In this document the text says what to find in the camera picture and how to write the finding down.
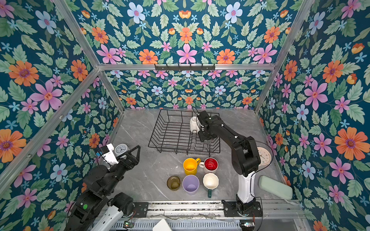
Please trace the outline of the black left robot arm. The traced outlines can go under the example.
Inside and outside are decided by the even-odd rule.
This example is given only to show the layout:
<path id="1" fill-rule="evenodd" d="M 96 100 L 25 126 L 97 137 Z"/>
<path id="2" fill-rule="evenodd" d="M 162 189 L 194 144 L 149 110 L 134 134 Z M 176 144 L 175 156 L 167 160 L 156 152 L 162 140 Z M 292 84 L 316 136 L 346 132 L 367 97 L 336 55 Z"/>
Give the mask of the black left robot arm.
<path id="1" fill-rule="evenodd" d="M 132 197 L 119 193 L 112 199 L 117 184 L 124 174 L 132 170 L 140 161 L 141 146 L 137 145 L 118 156 L 114 146 L 107 144 L 97 152 L 106 163 L 94 167 L 83 179 L 87 189 L 77 198 L 66 222 L 66 231 L 86 231 L 107 206 L 107 210 L 93 227 L 94 231 L 108 231 L 122 217 L 133 218 L 136 207 Z"/>

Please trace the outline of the white faceted mug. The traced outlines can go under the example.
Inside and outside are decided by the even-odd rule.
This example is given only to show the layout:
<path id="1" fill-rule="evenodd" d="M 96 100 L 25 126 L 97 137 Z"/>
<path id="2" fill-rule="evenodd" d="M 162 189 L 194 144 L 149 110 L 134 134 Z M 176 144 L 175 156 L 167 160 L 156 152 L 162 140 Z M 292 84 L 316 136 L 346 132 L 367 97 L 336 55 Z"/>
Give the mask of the white faceted mug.
<path id="1" fill-rule="evenodd" d="M 201 130 L 202 125 L 198 119 L 197 116 L 193 116 L 190 119 L 190 131 L 194 134 L 198 134 L 198 132 Z"/>

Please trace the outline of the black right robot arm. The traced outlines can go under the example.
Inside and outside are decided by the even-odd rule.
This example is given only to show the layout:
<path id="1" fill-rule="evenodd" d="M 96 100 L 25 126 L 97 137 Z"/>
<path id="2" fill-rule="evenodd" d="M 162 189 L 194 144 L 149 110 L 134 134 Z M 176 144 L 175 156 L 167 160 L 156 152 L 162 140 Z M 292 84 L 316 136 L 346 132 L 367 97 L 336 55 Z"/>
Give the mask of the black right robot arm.
<path id="1" fill-rule="evenodd" d="M 235 208 L 242 216 L 249 214 L 256 203 L 254 181 L 261 164 L 256 140 L 232 130 L 218 115 L 201 111 L 197 119 L 200 123 L 198 136 L 202 142 L 220 138 L 230 147 L 232 166 L 239 175 Z"/>

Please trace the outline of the red white mug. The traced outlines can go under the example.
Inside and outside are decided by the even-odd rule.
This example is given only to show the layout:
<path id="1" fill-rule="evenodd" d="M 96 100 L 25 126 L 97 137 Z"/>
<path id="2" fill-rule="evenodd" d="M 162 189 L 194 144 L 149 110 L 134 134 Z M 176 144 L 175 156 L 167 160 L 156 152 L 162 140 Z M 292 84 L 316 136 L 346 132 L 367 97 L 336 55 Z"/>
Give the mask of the red white mug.
<path id="1" fill-rule="evenodd" d="M 215 158 L 209 157 L 204 161 L 201 161 L 198 165 L 203 169 L 205 174 L 215 173 L 218 170 L 219 163 Z"/>

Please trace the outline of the olive green glass cup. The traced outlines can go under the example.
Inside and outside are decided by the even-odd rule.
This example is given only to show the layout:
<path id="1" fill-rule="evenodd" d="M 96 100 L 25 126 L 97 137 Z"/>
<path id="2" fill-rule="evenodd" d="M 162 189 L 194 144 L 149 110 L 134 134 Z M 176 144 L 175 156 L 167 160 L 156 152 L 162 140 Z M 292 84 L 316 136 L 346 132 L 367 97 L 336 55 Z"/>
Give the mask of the olive green glass cup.
<path id="1" fill-rule="evenodd" d="M 167 187 L 172 191 L 177 191 L 181 186 L 181 180 L 178 176 L 170 176 L 167 180 Z"/>

